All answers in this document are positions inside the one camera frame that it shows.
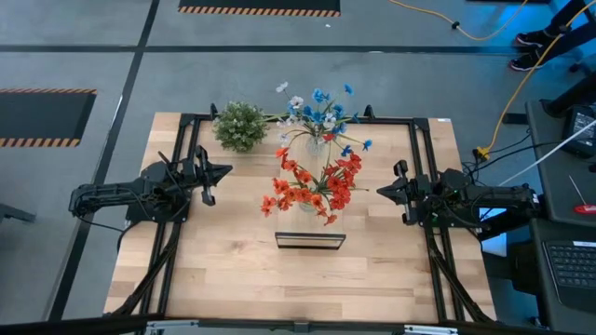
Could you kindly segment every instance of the concrete floor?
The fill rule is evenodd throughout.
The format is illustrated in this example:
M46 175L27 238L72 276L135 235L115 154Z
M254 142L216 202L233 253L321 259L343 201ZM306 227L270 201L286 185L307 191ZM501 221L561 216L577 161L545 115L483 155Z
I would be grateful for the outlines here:
M2 45L136 45L149 0L4 0L0 2ZM503 4L418 1L460 20L475 35L498 28L515 10ZM528 6L496 39L477 43L437 18L386 0L342 0L342 17L278 18L183 15L177 1L161 0L150 46L509 46L520 31L549 22L552 6ZM586 54L591 46L582 48ZM0 52L0 87L88 87L99 90L81 145L74 149L0 149L0 202L37 213L32 224L0 225L0 324L39 321L47 316L75 220L67 211L70 192L89 182L122 93L133 54ZM498 116L524 74L506 65L513 55L457 53L145 53L106 182L138 175L155 112L206 113L211 102L259 104L269 113L284 101L274 88L290 82L292 93L308 96L313 87L333 91L344 82L357 94L346 109L371 104L378 115L448 117L453 120L462 160L485 145ZM535 74L511 111L525 101L553 98L583 77L570 74L574 58L551 61ZM503 126L496 148L525 135L525 127ZM534 160L532 152L486 168L481 180L498 183ZM540 189L536 171L519 180ZM121 227L123 208L103 209L95 221ZM68 302L66 318L102 313L115 263L117 234L92 228ZM533 315L532 300L492 282L501 321L522 324ZM202 330L212 334L266 330Z

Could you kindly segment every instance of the keyboard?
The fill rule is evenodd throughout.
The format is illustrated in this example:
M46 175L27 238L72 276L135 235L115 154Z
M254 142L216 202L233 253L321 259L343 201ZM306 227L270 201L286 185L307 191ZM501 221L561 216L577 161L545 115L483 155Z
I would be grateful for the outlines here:
M596 313L596 241L548 241L544 249L559 301Z

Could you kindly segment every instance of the sneaker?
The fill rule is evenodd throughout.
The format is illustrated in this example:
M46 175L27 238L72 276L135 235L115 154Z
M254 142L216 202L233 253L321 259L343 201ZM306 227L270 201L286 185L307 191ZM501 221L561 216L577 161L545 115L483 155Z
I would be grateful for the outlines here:
M530 71L538 63L539 57L535 52L525 54L516 60L509 62L509 67L515 71ZM536 69L540 69L544 66L544 62L536 66Z
M518 33L515 40L525 46L542 47L547 46L554 40L554 37L547 36L544 31L537 31L531 33Z

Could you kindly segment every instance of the white cable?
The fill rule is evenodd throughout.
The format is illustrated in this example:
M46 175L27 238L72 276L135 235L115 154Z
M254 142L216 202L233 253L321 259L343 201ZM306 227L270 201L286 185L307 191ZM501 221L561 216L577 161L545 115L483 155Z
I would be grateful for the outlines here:
M563 147L565 144L567 144L569 141L571 141L572 139L576 138L579 134L583 133L584 131L586 131L588 128L592 127L596 125L596 120L592 121L589 125L581 128L581 130L579 130L577 133L573 134L572 136L569 137L569 139L563 141L561 144L557 145L554 149L552 149L551 151L549 151L548 154L545 154L542 158L538 159L537 161L535 161L532 165L530 165L529 167L523 169L522 171L516 173L515 175L509 177L507 180L501 182L499 184L499 186L503 186L506 183L518 178L520 175L522 175L524 172L526 172L527 170L529 170L530 168L533 168L535 166L537 166L538 164L540 164L543 160L549 158L550 155L554 154L557 150L561 149L561 147Z

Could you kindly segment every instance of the hazard striped tape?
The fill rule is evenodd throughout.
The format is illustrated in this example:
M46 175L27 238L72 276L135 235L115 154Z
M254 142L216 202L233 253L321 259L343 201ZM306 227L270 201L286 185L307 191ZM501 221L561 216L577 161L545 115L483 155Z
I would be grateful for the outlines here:
M334 17L341 15L338 10L315 9L275 9L275 8L245 8L245 7L205 7L183 6L178 11L186 14L237 14L237 15L279 15L279 16L307 16Z
M0 147L26 148L26 147L75 147L80 139L0 139Z
M0 88L0 93L90 93L97 95L97 89L88 88Z

